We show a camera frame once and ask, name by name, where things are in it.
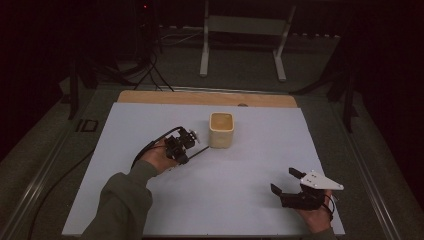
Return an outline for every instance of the wooden board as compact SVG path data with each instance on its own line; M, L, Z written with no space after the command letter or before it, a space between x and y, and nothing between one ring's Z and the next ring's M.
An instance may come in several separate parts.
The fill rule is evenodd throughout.
M217 106L239 106L242 104L251 107L297 108L296 101L292 96L250 93L154 92L127 90L120 94L118 102Z

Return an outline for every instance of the gray sleeve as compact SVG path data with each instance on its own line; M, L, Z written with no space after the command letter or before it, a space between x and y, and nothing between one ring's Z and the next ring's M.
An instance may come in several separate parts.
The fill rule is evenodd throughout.
M128 175L112 176L100 194L97 214L81 239L141 239L152 195L147 181L157 170L146 161L137 161Z

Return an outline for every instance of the white metal stand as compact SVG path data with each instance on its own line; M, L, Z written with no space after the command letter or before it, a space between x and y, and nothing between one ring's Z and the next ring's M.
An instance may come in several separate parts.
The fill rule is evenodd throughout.
M200 76L206 77L208 75L209 31L216 31L281 36L280 45L274 50L273 54L278 80L282 82L286 81L286 74L283 62L281 61L281 53L287 41L295 11L296 6L293 5L290 9L288 19L286 20L217 16L209 15L209 0L205 0L203 52L200 63Z

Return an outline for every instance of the white table surface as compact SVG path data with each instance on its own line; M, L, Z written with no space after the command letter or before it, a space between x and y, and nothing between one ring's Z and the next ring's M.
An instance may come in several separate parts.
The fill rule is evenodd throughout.
M95 216L107 180L117 172L128 173L134 157L150 141L182 126L196 130L201 139L201 144L187 151L188 156L205 147L212 112L233 114L232 146L208 149L186 165L149 180L153 206L144 234L307 234L297 213L282 208L280 199L270 190L270 183L274 183L287 193L300 191L299 180L288 173L289 167L323 174L300 108L141 103L114 104L62 234L80 235L84 231ZM344 234L337 210L332 226L336 234Z

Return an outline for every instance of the hand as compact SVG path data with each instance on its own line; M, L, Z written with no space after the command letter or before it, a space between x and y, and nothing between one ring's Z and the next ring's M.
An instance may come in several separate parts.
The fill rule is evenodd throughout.
M331 190L325 190L324 194L331 197ZM325 205L328 206L329 202L330 199L325 197ZM295 210L303 218L306 225L308 225L309 231L311 231L312 233L321 232L331 227L330 213L323 206L321 206L317 210L312 211L300 209Z
M144 153L140 160L152 164L156 170L158 170L158 174L161 174L166 169L175 167L178 164L174 159L166 157L165 138L161 139L150 150Z

